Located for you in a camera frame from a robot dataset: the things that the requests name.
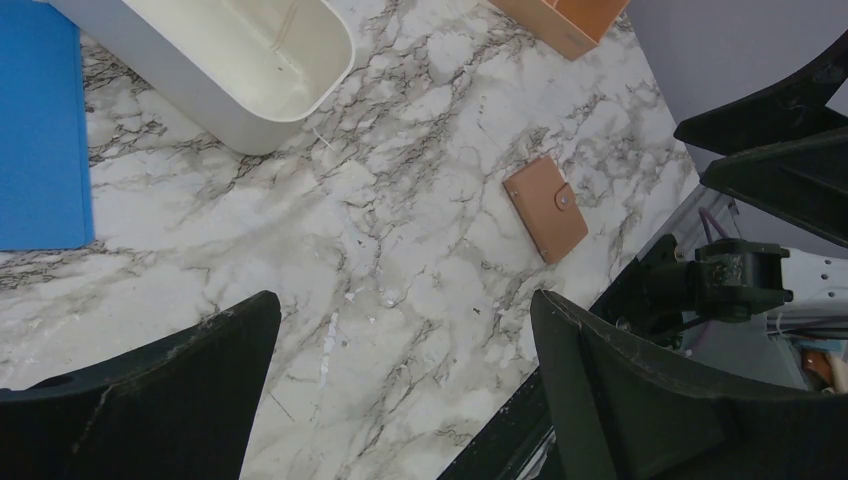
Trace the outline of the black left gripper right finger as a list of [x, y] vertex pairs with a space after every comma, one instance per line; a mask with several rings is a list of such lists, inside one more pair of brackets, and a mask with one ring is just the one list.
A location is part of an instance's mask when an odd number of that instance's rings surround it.
[[843, 479], [847, 399], [686, 359], [561, 295], [531, 302], [569, 479]]

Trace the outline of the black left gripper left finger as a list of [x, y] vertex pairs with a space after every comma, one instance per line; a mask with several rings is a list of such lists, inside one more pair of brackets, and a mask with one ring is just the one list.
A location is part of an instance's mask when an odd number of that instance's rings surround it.
[[5, 479], [236, 479], [281, 324], [259, 292], [100, 363], [1, 392]]

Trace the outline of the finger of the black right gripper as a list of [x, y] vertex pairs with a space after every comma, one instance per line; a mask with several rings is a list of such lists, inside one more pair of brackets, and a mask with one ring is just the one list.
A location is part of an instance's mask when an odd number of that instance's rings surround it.
[[827, 103], [847, 80], [847, 35], [785, 79], [729, 104], [686, 119], [674, 137], [728, 156], [803, 139], [847, 125]]
[[713, 161], [701, 184], [847, 246], [847, 129]]

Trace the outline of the tan leather card holder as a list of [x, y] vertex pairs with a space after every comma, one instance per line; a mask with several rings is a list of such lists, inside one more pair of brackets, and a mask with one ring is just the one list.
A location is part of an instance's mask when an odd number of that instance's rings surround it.
[[587, 236], [574, 190], [550, 156], [531, 161], [503, 186], [546, 264], [561, 261]]

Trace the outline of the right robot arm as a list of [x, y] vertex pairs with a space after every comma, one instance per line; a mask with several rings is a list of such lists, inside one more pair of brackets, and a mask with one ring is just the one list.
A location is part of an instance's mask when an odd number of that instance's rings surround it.
[[[847, 243], [847, 118], [828, 105], [847, 79], [847, 40], [785, 79], [681, 122], [676, 139], [717, 154], [704, 187], [833, 244]], [[745, 322], [770, 315], [798, 331], [806, 318], [847, 313], [847, 263], [774, 243], [709, 240], [693, 260], [643, 277], [654, 312]]]

